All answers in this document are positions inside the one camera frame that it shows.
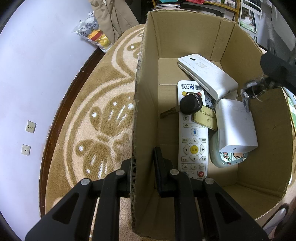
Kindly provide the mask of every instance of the brown wooden baseboard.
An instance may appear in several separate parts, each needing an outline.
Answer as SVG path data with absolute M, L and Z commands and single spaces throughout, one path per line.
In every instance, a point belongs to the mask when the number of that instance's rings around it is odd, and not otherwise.
M 81 68 L 81 70 L 76 75 L 73 82 L 71 83 L 54 117 L 52 127 L 48 134 L 48 138 L 44 148 L 42 162 L 41 162 L 40 179 L 39 179 L 39 205 L 40 205 L 41 217 L 45 215 L 45 193 L 46 193 L 46 185 L 47 185 L 47 179 L 49 174 L 49 167 L 50 167 L 50 163 L 52 162 L 52 156 L 53 156 L 54 149 L 57 144 L 57 139 L 61 132 L 62 126 L 79 91 L 81 90 L 82 86 L 88 79 L 89 75 L 97 66 L 97 64 L 100 62 L 103 56 L 104 56 L 104 53 L 100 50 L 100 48 L 97 48 L 93 52 L 93 54 L 89 57 L 85 65 Z

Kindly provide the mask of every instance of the white rectangular device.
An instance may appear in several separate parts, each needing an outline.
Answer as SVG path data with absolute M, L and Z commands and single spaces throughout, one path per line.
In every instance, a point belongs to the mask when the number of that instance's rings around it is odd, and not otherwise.
M 198 82 L 215 100 L 221 99 L 238 88 L 238 84 L 233 78 L 199 54 L 178 58 L 178 66 Z
M 177 87 L 179 104 L 187 92 L 194 92 L 201 95 L 205 105 L 204 91 L 195 81 L 180 80 Z M 179 112 L 178 170 L 190 178 L 203 180 L 207 176 L 208 152 L 208 128 L 192 121 L 191 115 Z
M 246 153 L 258 147 L 251 112 L 242 102 L 221 99 L 216 106 L 219 152 Z

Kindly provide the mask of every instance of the triangular cutout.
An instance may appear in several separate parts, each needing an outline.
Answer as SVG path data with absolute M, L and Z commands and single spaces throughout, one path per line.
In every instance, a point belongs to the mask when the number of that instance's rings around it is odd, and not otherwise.
M 232 223 L 241 218 L 235 209 L 220 194 L 215 194 L 225 223 Z
M 60 206 L 52 218 L 58 222 L 68 224 L 71 220 L 78 198 L 79 194 L 74 193 L 62 206 Z

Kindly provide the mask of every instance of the cardboard box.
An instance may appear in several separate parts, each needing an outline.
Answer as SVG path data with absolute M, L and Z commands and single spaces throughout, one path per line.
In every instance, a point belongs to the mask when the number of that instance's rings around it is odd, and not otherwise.
M 160 198 L 152 149 L 177 167 L 178 115 L 159 119 L 177 105 L 177 82 L 190 78 L 177 58 L 198 53 L 242 85 L 262 76 L 262 52 L 235 22 L 186 10 L 148 13 L 136 75 L 131 211 L 133 231 L 145 237 L 174 240 L 174 200 Z M 246 161 L 217 168 L 209 160 L 208 177 L 219 183 L 254 219 L 285 195 L 293 161 L 292 126 L 281 89 L 250 103 L 258 148 Z

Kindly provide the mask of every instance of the rug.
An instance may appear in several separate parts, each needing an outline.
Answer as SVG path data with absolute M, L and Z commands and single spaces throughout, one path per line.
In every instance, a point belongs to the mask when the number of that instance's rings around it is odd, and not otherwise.
M 135 26 L 122 35 L 76 97 L 49 169 L 46 212 L 81 179 L 105 178 L 131 158 L 134 80 L 144 26 Z M 126 241 L 149 240 L 131 230 L 129 198 L 121 198 L 119 236 Z

